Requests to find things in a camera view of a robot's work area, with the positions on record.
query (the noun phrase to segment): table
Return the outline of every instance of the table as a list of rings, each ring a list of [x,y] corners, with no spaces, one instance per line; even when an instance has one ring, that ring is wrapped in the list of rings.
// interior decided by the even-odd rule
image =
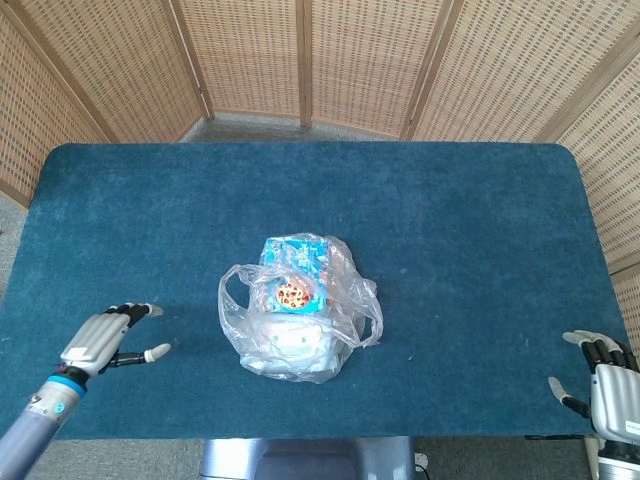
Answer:
[[[256,376],[216,290],[269,236],[331,234],[377,282],[378,346],[315,385]],[[557,145],[64,145],[42,171],[0,311],[6,428],[91,314],[152,302],[62,438],[581,434],[565,330],[625,331],[574,158]]]

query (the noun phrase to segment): wicker room divider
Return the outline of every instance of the wicker room divider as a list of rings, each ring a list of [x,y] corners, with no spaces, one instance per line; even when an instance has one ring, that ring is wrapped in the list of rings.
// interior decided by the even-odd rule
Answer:
[[[0,191],[25,207],[57,145],[216,112],[561,143],[640,351],[637,0],[5,0],[0,39]]]

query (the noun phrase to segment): woven panel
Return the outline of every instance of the woven panel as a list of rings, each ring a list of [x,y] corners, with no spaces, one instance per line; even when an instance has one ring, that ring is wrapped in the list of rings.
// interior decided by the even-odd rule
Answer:
[[[120,140],[174,141],[201,116],[159,1],[22,4]]]
[[[399,135],[441,3],[314,1],[314,118]]]
[[[0,65],[0,179],[28,201],[51,149],[103,137],[83,122],[69,97],[2,15]]]
[[[578,160],[608,263],[640,253],[640,56],[560,139]]]
[[[640,355],[640,275],[613,284],[629,340]]]
[[[180,0],[214,109],[298,115],[295,0]]]
[[[465,2],[415,138],[532,140],[636,13],[634,0]]]

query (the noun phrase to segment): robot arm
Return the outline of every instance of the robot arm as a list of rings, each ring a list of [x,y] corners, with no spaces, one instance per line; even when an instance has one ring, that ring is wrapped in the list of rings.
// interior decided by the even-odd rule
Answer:
[[[604,445],[598,452],[600,479],[640,480],[640,373],[633,352],[605,335],[576,330],[563,334],[578,345],[591,371],[591,406],[569,395],[549,377],[554,396],[590,419]]]
[[[0,480],[23,479],[87,392],[87,382],[108,368],[151,363],[168,343],[141,353],[119,353],[125,334],[159,307],[128,303],[91,316],[60,355],[61,363],[29,399],[22,414],[0,438]]]

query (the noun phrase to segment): cookie image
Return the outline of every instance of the cookie image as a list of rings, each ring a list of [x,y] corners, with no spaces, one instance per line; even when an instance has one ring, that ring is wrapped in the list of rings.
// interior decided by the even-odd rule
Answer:
[[[276,296],[280,305],[291,310],[304,308],[311,301],[310,293],[292,283],[280,285],[276,290]]]

